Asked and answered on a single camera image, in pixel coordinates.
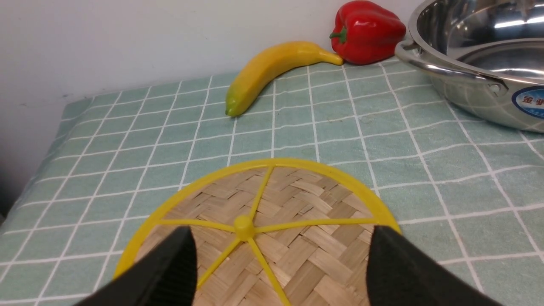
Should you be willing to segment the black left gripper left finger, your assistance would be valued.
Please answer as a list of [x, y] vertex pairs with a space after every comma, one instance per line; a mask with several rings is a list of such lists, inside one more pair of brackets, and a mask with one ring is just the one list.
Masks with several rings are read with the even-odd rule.
[[198, 283], [196, 241], [176, 228], [141, 260], [78, 306], [191, 306]]

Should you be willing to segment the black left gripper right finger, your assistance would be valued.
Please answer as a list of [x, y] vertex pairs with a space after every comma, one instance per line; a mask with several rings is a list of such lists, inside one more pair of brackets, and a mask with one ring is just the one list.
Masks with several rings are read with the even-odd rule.
[[386, 225], [374, 228], [366, 287], [371, 306], [498, 305]]

